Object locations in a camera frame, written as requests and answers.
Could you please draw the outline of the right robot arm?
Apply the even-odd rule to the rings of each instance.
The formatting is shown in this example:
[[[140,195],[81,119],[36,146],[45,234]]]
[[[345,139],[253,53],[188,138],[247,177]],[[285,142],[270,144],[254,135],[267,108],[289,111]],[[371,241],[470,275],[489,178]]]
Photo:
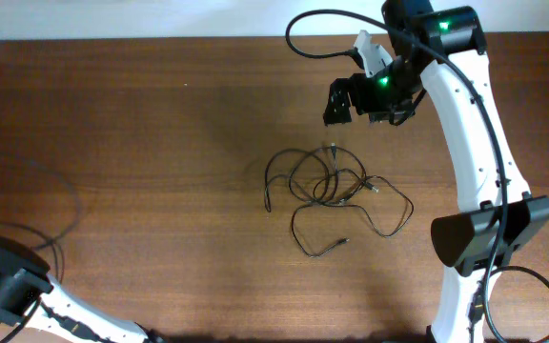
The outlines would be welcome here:
[[[479,342],[493,323],[492,287],[549,220],[549,199],[531,194],[507,144],[475,10],[387,1],[381,12],[391,49],[359,34],[351,55],[360,73],[332,84],[323,119],[332,125],[365,114],[397,125],[414,113],[421,93],[430,96],[453,163],[458,213],[431,225],[444,275],[427,338]]]

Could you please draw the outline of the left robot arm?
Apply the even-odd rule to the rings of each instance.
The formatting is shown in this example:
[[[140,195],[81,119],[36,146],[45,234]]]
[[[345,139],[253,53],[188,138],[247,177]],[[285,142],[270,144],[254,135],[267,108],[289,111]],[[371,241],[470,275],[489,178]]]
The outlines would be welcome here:
[[[0,325],[32,328],[70,342],[150,343],[166,339],[100,312],[68,293],[30,248],[0,236]]]

